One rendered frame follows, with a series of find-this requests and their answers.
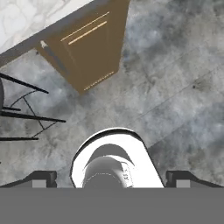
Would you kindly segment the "brown cupboard door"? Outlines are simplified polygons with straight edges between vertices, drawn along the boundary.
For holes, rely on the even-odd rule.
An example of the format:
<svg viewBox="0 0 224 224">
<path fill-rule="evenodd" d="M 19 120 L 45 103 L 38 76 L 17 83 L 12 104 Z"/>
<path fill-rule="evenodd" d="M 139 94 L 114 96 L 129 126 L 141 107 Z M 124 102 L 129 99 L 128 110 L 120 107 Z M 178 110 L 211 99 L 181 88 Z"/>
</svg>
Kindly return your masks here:
<svg viewBox="0 0 224 224">
<path fill-rule="evenodd" d="M 37 51 L 80 94 L 119 70 L 130 0 L 91 0 L 46 28 Z"/>
</svg>

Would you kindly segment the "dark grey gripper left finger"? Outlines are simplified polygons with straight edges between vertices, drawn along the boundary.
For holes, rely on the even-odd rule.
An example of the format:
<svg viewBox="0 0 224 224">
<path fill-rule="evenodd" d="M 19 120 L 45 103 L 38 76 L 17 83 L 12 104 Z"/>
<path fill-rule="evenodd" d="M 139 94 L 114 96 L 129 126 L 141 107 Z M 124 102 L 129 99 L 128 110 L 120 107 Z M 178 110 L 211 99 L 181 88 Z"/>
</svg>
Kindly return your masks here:
<svg viewBox="0 0 224 224">
<path fill-rule="evenodd" d="M 0 185 L 0 188 L 30 187 L 30 188 L 56 188 L 56 171 L 33 171 L 23 179 Z"/>
</svg>

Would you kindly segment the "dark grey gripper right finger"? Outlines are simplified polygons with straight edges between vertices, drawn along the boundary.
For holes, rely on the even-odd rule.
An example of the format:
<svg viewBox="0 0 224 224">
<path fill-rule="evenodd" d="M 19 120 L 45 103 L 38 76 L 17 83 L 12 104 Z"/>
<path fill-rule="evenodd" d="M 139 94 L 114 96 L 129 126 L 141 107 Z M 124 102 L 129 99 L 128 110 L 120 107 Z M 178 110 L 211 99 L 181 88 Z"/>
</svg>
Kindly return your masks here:
<svg viewBox="0 0 224 224">
<path fill-rule="evenodd" d="M 193 188 L 193 187 L 219 187 L 217 185 L 203 179 L 199 179 L 189 171 L 167 171 L 166 174 L 166 187 L 172 188 Z"/>
</svg>

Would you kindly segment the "white and black round object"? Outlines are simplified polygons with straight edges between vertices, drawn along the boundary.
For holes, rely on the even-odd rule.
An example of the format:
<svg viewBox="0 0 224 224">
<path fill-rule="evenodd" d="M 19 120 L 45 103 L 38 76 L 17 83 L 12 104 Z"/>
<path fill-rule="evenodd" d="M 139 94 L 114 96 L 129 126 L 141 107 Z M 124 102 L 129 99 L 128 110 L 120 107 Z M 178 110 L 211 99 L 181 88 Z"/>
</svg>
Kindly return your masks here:
<svg viewBox="0 0 224 224">
<path fill-rule="evenodd" d="M 164 186 L 143 139 L 122 127 L 90 136 L 73 157 L 70 179 L 74 187 L 84 189 Z"/>
</svg>

